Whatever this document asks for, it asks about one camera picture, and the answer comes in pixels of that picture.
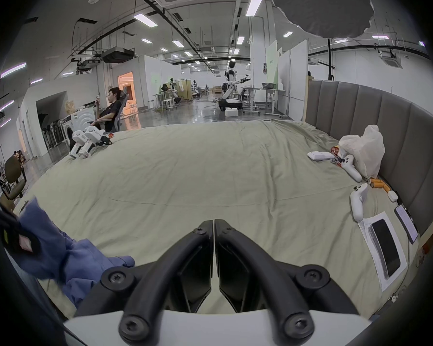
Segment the styrofoam box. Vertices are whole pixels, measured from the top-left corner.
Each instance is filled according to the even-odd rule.
[[[227,117],[237,117],[239,115],[239,110],[235,107],[227,107],[224,114]]]

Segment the gray headboard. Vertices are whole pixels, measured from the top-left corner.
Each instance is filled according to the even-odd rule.
[[[377,124],[385,155],[380,176],[399,194],[420,235],[433,221],[433,115],[379,89],[309,81],[305,121],[337,140]]]

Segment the white box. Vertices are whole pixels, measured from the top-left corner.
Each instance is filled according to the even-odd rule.
[[[239,110],[235,107],[227,107],[224,114],[227,117],[237,117],[239,115]]]

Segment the gray floor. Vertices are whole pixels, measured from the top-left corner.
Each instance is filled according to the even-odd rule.
[[[225,120],[241,121],[253,119],[279,119],[275,115],[265,115],[270,110],[261,110],[257,113],[245,114],[239,112],[237,117],[225,117],[224,112],[220,111],[218,104],[213,102],[214,95],[202,96],[200,100],[181,102],[177,108],[165,111],[145,110],[134,115],[127,116],[121,121],[121,130],[134,130],[145,127],[157,127],[164,124],[192,124],[192,123],[211,123],[223,122]],[[24,164],[29,187],[31,187],[44,173],[55,165],[58,161],[69,154],[69,147],[66,143],[60,143],[51,148],[47,154],[36,159],[27,161]]]

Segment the blue cloth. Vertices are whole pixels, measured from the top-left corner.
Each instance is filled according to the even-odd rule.
[[[130,256],[105,257],[89,240],[71,239],[55,226],[36,199],[29,201],[19,223],[38,237],[41,252],[37,256],[11,253],[13,259],[25,272],[41,280],[55,280],[76,307],[106,269],[135,265]]]

